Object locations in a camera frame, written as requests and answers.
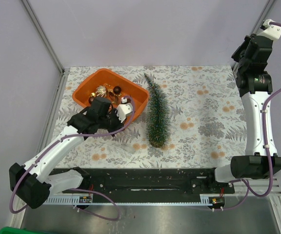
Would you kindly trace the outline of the small green christmas tree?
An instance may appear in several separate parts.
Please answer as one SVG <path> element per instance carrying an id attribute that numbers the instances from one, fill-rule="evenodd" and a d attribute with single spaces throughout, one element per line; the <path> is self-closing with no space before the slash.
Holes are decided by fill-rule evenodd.
<path id="1" fill-rule="evenodd" d="M 162 148 L 170 136 L 170 109 L 167 95 L 160 85 L 144 73 L 149 99 L 146 114 L 146 137 L 155 148 Z"/>

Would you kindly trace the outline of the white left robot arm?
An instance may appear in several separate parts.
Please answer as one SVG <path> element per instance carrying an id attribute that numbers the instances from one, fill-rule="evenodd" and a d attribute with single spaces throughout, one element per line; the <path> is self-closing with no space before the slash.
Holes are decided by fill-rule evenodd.
<path id="1" fill-rule="evenodd" d="M 9 209 L 15 214 L 14 198 L 18 196 L 30 208 L 38 208 L 49 196 L 65 190 L 76 189 L 80 193 L 90 187 L 89 179 L 78 169 L 52 175 L 52 170 L 76 146 L 89 137 L 101 137 L 99 129 L 107 130 L 106 136 L 114 136 L 123 131 L 132 121 L 135 104 L 123 97 L 114 107 L 110 100 L 96 97 L 90 106 L 73 115 L 58 136 L 41 152 L 23 165 L 14 163 L 9 169 L 10 198 Z"/>

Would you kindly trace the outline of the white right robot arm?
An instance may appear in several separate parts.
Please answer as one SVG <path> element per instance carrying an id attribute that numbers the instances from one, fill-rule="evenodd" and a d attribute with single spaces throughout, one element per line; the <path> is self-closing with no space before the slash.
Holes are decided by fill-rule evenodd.
<path id="1" fill-rule="evenodd" d="M 206 187 L 217 193 L 224 182 L 236 179 L 266 179 L 281 170 L 272 135 L 270 96 L 272 78 L 265 71 L 272 52 L 273 40 L 252 34 L 232 55 L 238 66 L 233 70 L 246 117 L 246 149 L 243 156 L 234 156 L 229 165 L 216 168 L 215 176 L 206 180 Z"/>

